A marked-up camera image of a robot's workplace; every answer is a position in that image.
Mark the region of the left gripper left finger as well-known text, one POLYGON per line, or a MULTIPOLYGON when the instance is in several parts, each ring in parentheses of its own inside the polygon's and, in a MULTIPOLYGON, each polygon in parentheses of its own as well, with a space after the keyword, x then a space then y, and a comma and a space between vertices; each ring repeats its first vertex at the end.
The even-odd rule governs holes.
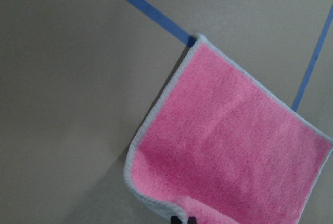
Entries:
POLYGON ((182 221, 177 216, 172 216, 170 218, 170 224, 182 224, 182 221))

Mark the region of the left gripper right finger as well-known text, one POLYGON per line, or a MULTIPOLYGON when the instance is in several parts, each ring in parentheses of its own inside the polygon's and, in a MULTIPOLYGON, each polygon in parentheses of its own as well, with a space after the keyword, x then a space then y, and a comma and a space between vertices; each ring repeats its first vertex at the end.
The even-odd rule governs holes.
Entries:
POLYGON ((197 219, 195 217, 189 217, 187 224, 197 224, 197 219))

